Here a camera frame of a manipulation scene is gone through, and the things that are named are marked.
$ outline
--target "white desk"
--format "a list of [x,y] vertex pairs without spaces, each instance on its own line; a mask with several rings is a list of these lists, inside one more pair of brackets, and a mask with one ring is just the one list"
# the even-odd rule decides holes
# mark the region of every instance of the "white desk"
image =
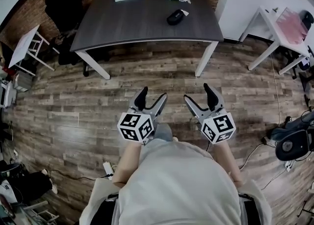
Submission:
[[[19,67],[20,69],[30,73],[31,75],[35,76],[34,73],[30,72],[29,70],[24,69],[18,63],[20,63],[26,54],[29,54],[32,58],[36,59],[46,67],[50,68],[54,71],[52,67],[50,67],[48,64],[40,60],[37,55],[40,50],[40,47],[42,46],[43,42],[47,43],[49,45],[49,42],[43,38],[39,32],[38,32],[39,25],[34,27],[31,31],[29,31],[27,34],[23,35],[18,43],[18,45],[15,48],[15,51],[13,53],[11,62],[9,64],[9,68],[11,68],[13,65]],[[41,40],[34,40],[34,36],[37,35],[41,38]]]
[[256,11],[256,13],[253,16],[250,24],[248,25],[248,27],[246,28],[246,30],[242,34],[242,36],[240,38],[240,42],[243,42],[243,40],[246,38],[246,36],[248,35],[248,33],[250,31],[250,27],[253,25],[255,19],[257,18],[257,16],[259,14],[261,14],[261,16],[264,19],[264,21],[266,22],[269,30],[271,31],[271,33],[272,33],[272,35],[274,37],[274,42],[269,46],[269,48],[267,50],[265,50],[265,52],[263,54],[261,54],[254,62],[252,62],[249,65],[249,67],[248,67],[249,70],[253,70],[262,61],[264,61],[264,59],[266,59],[271,53],[273,53],[279,46],[286,47],[287,49],[290,49],[292,51],[295,51],[295,52],[301,54],[301,56],[298,59],[296,59],[291,64],[287,65],[282,70],[280,70],[278,72],[279,75],[287,72],[289,69],[291,69],[292,67],[297,65],[306,56],[310,56],[308,48],[307,48],[307,46],[305,45],[304,42],[302,42],[301,44],[291,44],[291,43],[288,42],[288,40],[286,39],[284,33],[281,31],[281,29],[279,28],[279,26],[276,23],[277,17],[271,15],[270,13],[267,13],[265,8],[262,7],[262,6],[259,7],[258,10]]

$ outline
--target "floor board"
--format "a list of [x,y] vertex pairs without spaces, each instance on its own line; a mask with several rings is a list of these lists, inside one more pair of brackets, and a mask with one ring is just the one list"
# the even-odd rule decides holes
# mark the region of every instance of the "floor board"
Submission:
[[[250,38],[243,44],[220,43],[201,77],[195,78],[205,47],[204,43],[181,41],[115,46],[108,49],[110,62],[101,63],[112,75],[108,81],[96,72],[85,78],[81,62],[59,66],[55,58],[50,61],[55,72],[39,66],[32,90],[19,93],[16,106],[4,112],[4,119],[13,121],[15,135],[14,142],[5,148],[15,147],[30,171],[46,168],[72,177],[103,176],[103,162],[117,164],[125,147],[116,128],[120,114],[127,110],[132,96],[148,86],[147,105],[168,93],[160,122],[169,123],[180,141],[206,149],[208,142],[196,130],[183,95],[205,106],[203,83],[208,83],[222,93],[226,110],[235,120],[237,131],[229,144],[241,166],[266,131],[278,125],[276,91],[283,122],[286,116],[297,118],[306,110],[303,89],[299,79],[293,80],[289,72],[278,75],[284,66],[279,57],[273,59],[277,89],[270,58],[248,71],[247,65],[267,48],[266,43]],[[283,173],[263,190],[272,207],[273,224],[305,224],[299,223],[296,215],[304,200],[309,199],[309,207],[314,203],[307,193],[314,181],[312,165],[312,160],[295,163],[289,173]],[[263,188],[283,170],[273,148],[262,146],[251,156],[243,173]],[[55,171],[52,179],[59,194],[47,193],[44,198],[61,221],[72,224],[87,204],[93,182],[74,181]]]

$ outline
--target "white table leg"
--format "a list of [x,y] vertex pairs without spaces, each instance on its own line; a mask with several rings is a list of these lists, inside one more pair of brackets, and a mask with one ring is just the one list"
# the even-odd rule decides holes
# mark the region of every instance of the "white table leg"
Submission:
[[96,70],[103,78],[106,80],[110,79],[110,75],[86,51],[76,51],[76,54],[78,54],[80,58],[87,62],[89,66]]
[[[36,34],[45,42],[45,43],[47,43],[48,45],[50,45],[50,43],[45,39],[45,38],[43,38],[42,37],[42,35],[40,34],[40,33],[38,33],[38,31],[36,32]],[[60,54],[60,52],[57,50],[57,49],[55,49],[54,47],[52,48],[54,51],[56,51],[58,54]]]
[[35,58],[37,61],[39,61],[40,63],[42,63],[43,65],[45,65],[47,68],[50,68],[51,70],[55,71],[54,68],[52,68],[51,66],[49,66],[48,64],[46,64],[45,62],[43,62],[41,59],[39,59],[37,56],[33,55],[31,52],[27,52],[32,58]]
[[252,20],[250,21],[249,25],[246,27],[245,31],[243,32],[243,34],[241,35],[241,38],[240,38],[240,42],[243,42],[244,39],[247,37],[247,35],[249,34],[249,31],[250,31],[250,28],[251,26],[253,25],[256,17],[258,16],[259,14],[259,11],[257,10],[257,12],[255,13],[255,15],[253,16]]
[[30,73],[31,75],[33,75],[34,77],[36,77],[36,75],[32,72],[30,72],[29,70],[24,69],[23,67],[19,66],[18,64],[15,64],[16,67],[19,67],[21,70],[26,71],[27,73]]
[[287,72],[289,69],[293,68],[294,66],[296,66],[299,62],[301,62],[303,59],[305,58],[305,56],[300,56],[299,58],[297,58],[296,60],[294,60],[291,64],[287,65],[285,68],[283,68],[282,70],[280,70],[278,73],[279,75],[282,75],[283,73]]
[[279,47],[279,44],[277,42],[273,42],[272,45],[270,45],[268,49],[264,51],[263,54],[261,54],[254,62],[252,62],[249,65],[248,67],[249,70],[253,70],[257,65],[263,62],[271,53],[273,53],[278,47]]
[[200,63],[197,66],[197,69],[195,71],[195,76],[199,77],[202,73],[202,71],[204,70],[206,64],[208,63],[211,54],[214,52],[216,46],[217,46],[218,42],[211,42],[211,44],[209,44],[207,46],[207,48],[205,49],[202,59],[200,61]]

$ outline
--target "white cord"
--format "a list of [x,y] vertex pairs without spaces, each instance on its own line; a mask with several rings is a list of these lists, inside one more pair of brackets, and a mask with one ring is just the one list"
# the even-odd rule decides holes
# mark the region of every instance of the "white cord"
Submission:
[[273,63],[272,54],[270,54],[270,59],[271,59],[271,66],[273,67],[273,72],[274,72],[274,80],[275,80],[276,94],[277,94],[277,100],[278,100],[278,110],[279,110],[279,122],[278,122],[278,126],[280,126],[281,113],[280,113],[279,96],[278,96],[278,90],[277,90],[277,83],[276,83],[276,76],[275,76],[275,69],[274,69],[274,63]]
[[[261,145],[264,145],[264,144],[259,144],[257,147],[255,147],[255,149],[250,153],[249,157],[247,157],[246,161],[244,162],[244,165],[240,168],[240,171],[246,166],[246,164],[248,163],[249,161],[249,158],[251,157],[251,155],[256,151],[257,148],[259,148]],[[267,143],[268,146],[270,147],[273,147],[275,148],[275,146],[272,144],[272,143]]]

